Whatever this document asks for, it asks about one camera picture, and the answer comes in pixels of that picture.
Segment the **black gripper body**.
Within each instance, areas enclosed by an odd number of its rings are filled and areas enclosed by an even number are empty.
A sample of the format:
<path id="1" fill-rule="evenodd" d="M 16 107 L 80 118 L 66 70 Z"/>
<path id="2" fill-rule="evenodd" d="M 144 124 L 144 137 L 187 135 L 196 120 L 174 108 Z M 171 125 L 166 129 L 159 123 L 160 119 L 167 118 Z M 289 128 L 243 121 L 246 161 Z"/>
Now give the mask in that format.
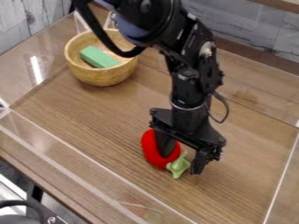
<path id="1" fill-rule="evenodd" d="M 220 159 L 227 140 L 212 127 L 204 106 L 199 106 L 195 110 L 176 107 L 152 108 L 150 114 L 152 116 L 150 126 L 154 131 L 167 133 L 175 141 L 196 151 L 207 151 L 210 161 Z"/>

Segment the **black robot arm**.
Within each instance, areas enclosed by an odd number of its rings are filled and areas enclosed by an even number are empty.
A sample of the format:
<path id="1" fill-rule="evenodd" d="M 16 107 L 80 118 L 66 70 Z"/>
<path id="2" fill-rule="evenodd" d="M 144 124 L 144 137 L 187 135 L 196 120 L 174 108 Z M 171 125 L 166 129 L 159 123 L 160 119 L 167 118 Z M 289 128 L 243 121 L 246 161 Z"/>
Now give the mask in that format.
<path id="1" fill-rule="evenodd" d="M 123 37 L 135 45 L 122 50 L 90 8 L 95 2 L 111 10 Z M 224 73 L 218 62 L 218 47 L 211 30 L 183 7 L 182 0 L 72 0 L 75 8 L 104 46 L 123 58 L 132 58 L 146 48 L 164 56 L 172 78 L 171 108 L 152 108 L 150 114 L 154 139 L 143 147 L 168 158 L 186 144 L 195 149 L 191 173 L 200 174 L 212 160 L 219 160 L 227 139 L 211 122 L 211 100 L 224 101 L 218 87 Z"/>

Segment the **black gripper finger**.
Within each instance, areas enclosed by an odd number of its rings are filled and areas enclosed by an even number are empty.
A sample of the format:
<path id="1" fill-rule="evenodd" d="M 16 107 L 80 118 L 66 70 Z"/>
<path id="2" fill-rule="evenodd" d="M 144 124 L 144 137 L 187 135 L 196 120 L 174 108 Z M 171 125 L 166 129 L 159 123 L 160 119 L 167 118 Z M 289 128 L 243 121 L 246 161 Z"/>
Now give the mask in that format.
<path id="1" fill-rule="evenodd" d="M 191 162 L 191 175 L 202 174 L 207 162 L 208 162 L 208 152 L 206 150 L 199 150 Z"/>
<path id="2" fill-rule="evenodd" d="M 154 136 L 159 153 L 163 158 L 167 158 L 174 152 L 175 140 L 171 135 L 158 130 L 154 132 Z"/>

